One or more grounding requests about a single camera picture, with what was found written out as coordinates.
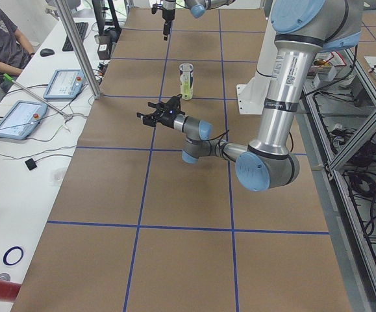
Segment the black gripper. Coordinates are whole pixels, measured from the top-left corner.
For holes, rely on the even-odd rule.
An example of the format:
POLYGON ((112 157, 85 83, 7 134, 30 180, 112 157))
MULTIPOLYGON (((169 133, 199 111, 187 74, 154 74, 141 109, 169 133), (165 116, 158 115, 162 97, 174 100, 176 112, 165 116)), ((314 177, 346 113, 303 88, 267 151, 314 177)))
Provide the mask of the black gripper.
POLYGON ((174 128, 174 121, 178 115, 185 115, 181 110, 181 96, 173 96, 166 103, 160 101, 158 103, 147 103, 148 107, 154 108, 154 113, 142 114, 136 113, 136 116, 141 119, 144 125, 149 127, 156 127, 157 122, 167 127, 174 128))
POLYGON ((168 40, 168 36, 170 34, 170 23, 175 19, 175 9, 173 10, 162 10, 162 17, 164 19, 164 26, 163 26, 163 39, 164 41, 168 40))

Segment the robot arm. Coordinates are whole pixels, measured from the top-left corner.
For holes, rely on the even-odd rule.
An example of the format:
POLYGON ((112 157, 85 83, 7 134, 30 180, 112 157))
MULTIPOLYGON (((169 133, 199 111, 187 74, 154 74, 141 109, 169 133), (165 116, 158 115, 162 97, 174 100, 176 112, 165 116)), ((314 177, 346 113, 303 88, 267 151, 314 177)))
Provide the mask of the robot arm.
POLYGON ((216 156, 234 161, 243 187, 258 192, 285 186, 299 174, 299 162, 286 147, 288 133, 315 56, 354 47, 360 39, 362 1, 276 1, 269 16, 277 55, 264 100, 258 135, 247 146, 211 138, 212 126, 181 110, 180 94, 149 103, 143 124, 162 124, 186 135, 182 159, 196 163, 216 156))
MULTIPOLYGON (((200 18, 207 10, 229 6, 232 3, 234 3, 233 0, 192 0, 184 1, 184 7, 190 11, 194 18, 200 18)), ((154 4, 151 8, 152 14, 155 14, 157 10, 162 12, 162 18, 164 19, 163 37, 165 41, 168 40, 168 36, 171 33, 176 6, 177 2, 175 0, 165 0, 154 4)))

